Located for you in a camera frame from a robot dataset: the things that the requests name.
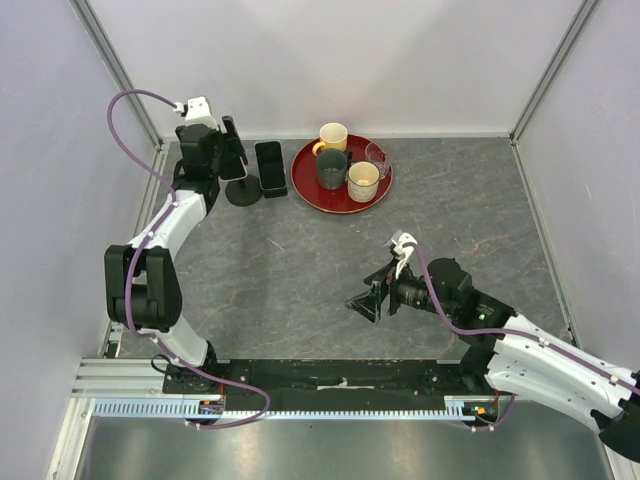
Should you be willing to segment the black round suction base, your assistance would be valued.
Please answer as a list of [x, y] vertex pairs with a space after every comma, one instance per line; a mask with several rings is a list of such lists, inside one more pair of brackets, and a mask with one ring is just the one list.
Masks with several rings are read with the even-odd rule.
[[225, 195], [232, 205], [239, 207], [253, 205], [262, 197], [260, 181], [251, 174], [243, 179], [230, 181], [226, 184]]

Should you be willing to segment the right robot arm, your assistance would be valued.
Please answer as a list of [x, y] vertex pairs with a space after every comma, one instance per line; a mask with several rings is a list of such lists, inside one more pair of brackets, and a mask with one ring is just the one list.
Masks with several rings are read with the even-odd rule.
[[609, 449], [639, 459], [639, 375], [566, 343], [496, 298], [481, 292], [453, 258], [439, 258], [416, 276], [392, 260], [365, 280], [368, 291], [347, 308], [372, 323], [382, 304], [393, 315], [406, 305], [440, 315], [469, 344], [458, 381], [467, 392], [508, 392], [572, 417]]

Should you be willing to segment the pink case smartphone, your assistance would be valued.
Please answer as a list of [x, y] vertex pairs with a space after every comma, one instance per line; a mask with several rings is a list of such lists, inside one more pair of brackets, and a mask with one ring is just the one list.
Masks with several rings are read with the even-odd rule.
[[226, 140], [220, 160], [220, 179], [234, 181], [245, 178], [247, 164], [248, 160], [242, 143], [237, 139]]

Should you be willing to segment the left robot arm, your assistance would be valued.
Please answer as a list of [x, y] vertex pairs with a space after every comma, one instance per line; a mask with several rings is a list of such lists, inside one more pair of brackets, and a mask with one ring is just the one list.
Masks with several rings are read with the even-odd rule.
[[137, 338], [154, 342], [185, 382], [208, 393], [219, 382], [216, 352], [183, 314], [174, 259], [187, 237], [212, 211], [220, 182], [246, 176], [246, 154], [235, 121], [200, 117], [176, 129], [182, 158], [165, 203], [143, 231], [104, 255], [107, 313]]

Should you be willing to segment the white case smartphone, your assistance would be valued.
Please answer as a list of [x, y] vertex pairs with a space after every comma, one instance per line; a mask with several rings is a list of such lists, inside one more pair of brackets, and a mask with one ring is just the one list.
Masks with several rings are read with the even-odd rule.
[[278, 141], [259, 142], [254, 146], [263, 190], [271, 192], [286, 186], [281, 144]]

